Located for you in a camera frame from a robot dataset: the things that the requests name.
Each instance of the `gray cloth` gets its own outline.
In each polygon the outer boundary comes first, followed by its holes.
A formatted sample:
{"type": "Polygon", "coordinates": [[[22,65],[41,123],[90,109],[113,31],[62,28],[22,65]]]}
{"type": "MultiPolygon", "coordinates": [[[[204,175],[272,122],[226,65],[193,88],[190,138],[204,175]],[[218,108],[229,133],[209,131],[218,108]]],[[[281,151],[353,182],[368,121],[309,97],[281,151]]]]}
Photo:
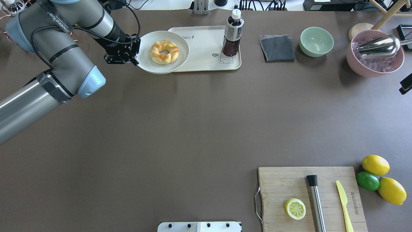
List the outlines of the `gray cloth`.
{"type": "Polygon", "coordinates": [[[296,59],[292,38],[283,36],[264,36],[259,40],[266,62],[296,59]]]}

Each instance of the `bread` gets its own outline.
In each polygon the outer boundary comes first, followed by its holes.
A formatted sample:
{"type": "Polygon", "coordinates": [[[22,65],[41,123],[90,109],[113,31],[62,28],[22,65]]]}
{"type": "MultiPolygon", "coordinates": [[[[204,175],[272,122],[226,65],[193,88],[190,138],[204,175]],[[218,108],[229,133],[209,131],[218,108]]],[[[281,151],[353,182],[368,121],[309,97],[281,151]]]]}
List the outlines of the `bread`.
{"type": "Polygon", "coordinates": [[[157,64],[170,64],[179,57],[179,48],[171,41],[162,40],[152,45],[149,55],[157,64]],[[167,51],[168,54],[160,54],[161,51],[167,51]]]}

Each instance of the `white metal bracket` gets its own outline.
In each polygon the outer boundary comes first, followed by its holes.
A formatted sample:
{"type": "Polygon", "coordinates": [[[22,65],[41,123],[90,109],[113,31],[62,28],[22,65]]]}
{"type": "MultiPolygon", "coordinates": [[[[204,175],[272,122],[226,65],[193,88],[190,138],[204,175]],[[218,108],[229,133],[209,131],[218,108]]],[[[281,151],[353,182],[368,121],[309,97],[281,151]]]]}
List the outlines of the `white metal bracket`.
{"type": "Polygon", "coordinates": [[[209,14],[209,0],[194,0],[193,12],[198,15],[209,14]]]}
{"type": "Polygon", "coordinates": [[[157,232],[242,232],[241,222],[164,222],[157,232]]]}

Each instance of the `mint green bowl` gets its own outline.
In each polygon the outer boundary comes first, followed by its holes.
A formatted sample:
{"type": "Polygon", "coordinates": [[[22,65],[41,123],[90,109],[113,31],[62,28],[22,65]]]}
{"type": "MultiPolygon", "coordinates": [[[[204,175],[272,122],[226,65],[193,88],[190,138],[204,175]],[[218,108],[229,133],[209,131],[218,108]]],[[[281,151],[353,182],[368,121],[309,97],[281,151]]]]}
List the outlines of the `mint green bowl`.
{"type": "Polygon", "coordinates": [[[310,57],[320,57],[333,48],[333,38],[325,29],[309,27],[300,34],[300,49],[310,57]]]}

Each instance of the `metal muddler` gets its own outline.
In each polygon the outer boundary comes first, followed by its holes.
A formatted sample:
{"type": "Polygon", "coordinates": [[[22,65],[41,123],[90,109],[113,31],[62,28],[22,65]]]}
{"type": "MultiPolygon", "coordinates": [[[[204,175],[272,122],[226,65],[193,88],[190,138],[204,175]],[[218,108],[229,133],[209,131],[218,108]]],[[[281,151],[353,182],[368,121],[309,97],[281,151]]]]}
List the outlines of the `metal muddler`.
{"type": "Polygon", "coordinates": [[[310,195],[311,195],[311,203],[312,208],[315,211],[315,219],[316,219],[316,228],[317,232],[326,232],[325,221],[323,219],[323,212],[321,206],[321,198],[319,196],[318,190],[318,176],[317,175],[307,175],[306,178],[308,179],[309,188],[310,188],[310,195]]]}

